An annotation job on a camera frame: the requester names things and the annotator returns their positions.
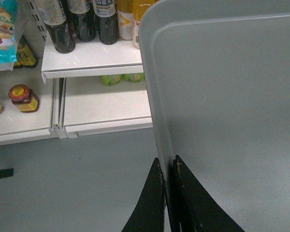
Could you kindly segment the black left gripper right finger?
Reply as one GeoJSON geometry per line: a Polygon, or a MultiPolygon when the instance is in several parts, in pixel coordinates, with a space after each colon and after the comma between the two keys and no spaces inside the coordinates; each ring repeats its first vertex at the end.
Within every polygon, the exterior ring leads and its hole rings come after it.
{"type": "Polygon", "coordinates": [[[169,170],[169,184],[167,207],[172,232],[243,231],[178,155],[169,170]]]}

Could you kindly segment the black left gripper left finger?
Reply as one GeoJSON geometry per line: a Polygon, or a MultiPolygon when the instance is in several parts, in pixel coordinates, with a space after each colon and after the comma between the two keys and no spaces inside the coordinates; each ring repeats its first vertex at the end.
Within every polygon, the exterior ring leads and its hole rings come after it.
{"type": "Polygon", "coordinates": [[[163,232],[165,227],[165,181],[158,158],[153,160],[138,202],[122,231],[163,232]]]}

